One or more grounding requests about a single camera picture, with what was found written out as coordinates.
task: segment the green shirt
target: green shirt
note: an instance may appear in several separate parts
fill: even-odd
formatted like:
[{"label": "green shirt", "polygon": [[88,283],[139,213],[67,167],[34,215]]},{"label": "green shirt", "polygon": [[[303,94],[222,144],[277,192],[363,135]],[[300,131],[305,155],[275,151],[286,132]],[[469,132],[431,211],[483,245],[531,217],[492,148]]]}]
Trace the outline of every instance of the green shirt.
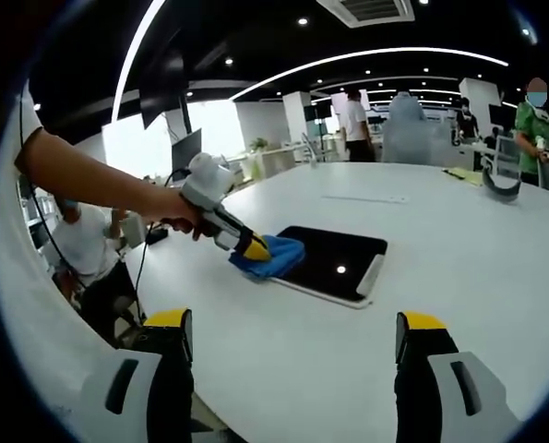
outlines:
[{"label": "green shirt", "polygon": [[[518,105],[515,128],[526,136],[534,146],[536,146],[536,138],[541,136],[544,138],[546,147],[549,149],[549,122],[537,118],[534,109],[529,103],[522,102]],[[520,153],[520,170],[524,173],[538,174],[539,170],[536,158],[522,151]]]}]

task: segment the black pants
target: black pants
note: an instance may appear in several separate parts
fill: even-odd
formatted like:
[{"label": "black pants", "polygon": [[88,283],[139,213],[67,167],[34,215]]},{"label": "black pants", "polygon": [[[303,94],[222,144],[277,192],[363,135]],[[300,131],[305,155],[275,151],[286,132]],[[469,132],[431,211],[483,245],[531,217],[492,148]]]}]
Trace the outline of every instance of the black pants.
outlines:
[{"label": "black pants", "polygon": [[539,185],[539,175],[538,174],[531,174],[531,173],[522,173],[520,174],[520,180],[522,180],[522,183],[526,183],[528,185]]},{"label": "black pants", "polygon": [[81,316],[100,336],[114,347],[114,323],[120,317],[113,308],[118,297],[137,299],[125,263],[119,261],[108,275],[92,283],[81,297]]},{"label": "black pants", "polygon": [[376,162],[375,153],[366,140],[347,141],[346,150],[350,152],[350,162]]}]

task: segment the face mask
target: face mask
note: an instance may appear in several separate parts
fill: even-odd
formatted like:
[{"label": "face mask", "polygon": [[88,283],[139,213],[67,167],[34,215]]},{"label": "face mask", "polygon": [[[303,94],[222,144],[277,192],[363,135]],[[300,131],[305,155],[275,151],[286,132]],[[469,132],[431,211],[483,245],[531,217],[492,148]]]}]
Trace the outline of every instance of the face mask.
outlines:
[{"label": "face mask", "polygon": [[77,203],[75,200],[65,200],[65,207],[68,210],[74,210],[79,206],[79,203]]},{"label": "face mask", "polygon": [[529,92],[528,94],[526,94],[526,96],[532,106],[536,106],[537,108],[543,106],[547,101],[546,92]]}]

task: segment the yellow object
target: yellow object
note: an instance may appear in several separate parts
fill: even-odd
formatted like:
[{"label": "yellow object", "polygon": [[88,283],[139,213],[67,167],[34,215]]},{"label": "yellow object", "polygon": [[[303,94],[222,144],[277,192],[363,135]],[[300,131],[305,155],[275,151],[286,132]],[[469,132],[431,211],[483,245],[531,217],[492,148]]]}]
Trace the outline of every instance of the yellow object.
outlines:
[{"label": "yellow object", "polygon": [[272,255],[268,251],[268,245],[262,237],[254,234],[252,243],[244,252],[244,257],[254,261],[269,261]]},{"label": "yellow object", "polygon": [[450,168],[443,170],[448,175],[464,180],[465,182],[471,183],[474,186],[482,186],[483,178],[481,173],[474,173],[472,171],[467,171],[462,168]]},{"label": "yellow object", "polygon": [[145,326],[151,328],[182,328],[185,323],[186,313],[191,314],[192,311],[184,308],[158,312],[147,319]]},{"label": "yellow object", "polygon": [[446,325],[436,317],[420,314],[419,312],[404,311],[409,329],[446,329]]}]

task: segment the white table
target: white table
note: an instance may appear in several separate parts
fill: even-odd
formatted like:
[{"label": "white table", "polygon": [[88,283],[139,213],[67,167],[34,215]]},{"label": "white table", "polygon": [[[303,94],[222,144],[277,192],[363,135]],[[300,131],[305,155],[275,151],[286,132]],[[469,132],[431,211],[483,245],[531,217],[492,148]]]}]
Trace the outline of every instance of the white table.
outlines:
[{"label": "white table", "polygon": [[[484,192],[424,166],[295,168],[226,207],[261,233],[303,225],[387,239],[372,305],[352,310],[252,283],[210,240],[178,233],[149,248],[140,298],[149,314],[192,308],[197,393],[251,443],[395,441],[401,310],[443,320],[527,419],[549,390],[549,193],[524,186],[507,206]],[[127,257],[133,278],[140,254]]]}]

